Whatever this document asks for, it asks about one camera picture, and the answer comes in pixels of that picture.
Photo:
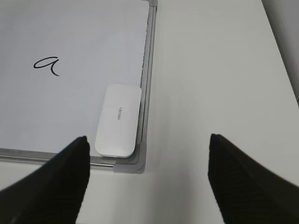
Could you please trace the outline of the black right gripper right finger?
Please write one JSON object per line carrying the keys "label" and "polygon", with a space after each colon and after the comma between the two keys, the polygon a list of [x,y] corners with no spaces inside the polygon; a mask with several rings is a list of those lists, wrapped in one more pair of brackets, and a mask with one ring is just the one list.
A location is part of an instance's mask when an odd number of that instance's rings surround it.
{"label": "black right gripper right finger", "polygon": [[226,224],[297,224],[299,188],[220,134],[209,144],[208,179]]}

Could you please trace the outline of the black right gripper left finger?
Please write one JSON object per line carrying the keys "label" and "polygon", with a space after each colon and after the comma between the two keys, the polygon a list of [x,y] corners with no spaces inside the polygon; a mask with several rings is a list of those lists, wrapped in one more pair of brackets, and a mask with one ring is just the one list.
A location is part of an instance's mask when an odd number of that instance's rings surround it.
{"label": "black right gripper left finger", "polygon": [[74,224],[90,178],[90,145],[76,138],[36,171],[0,192],[2,224]]}

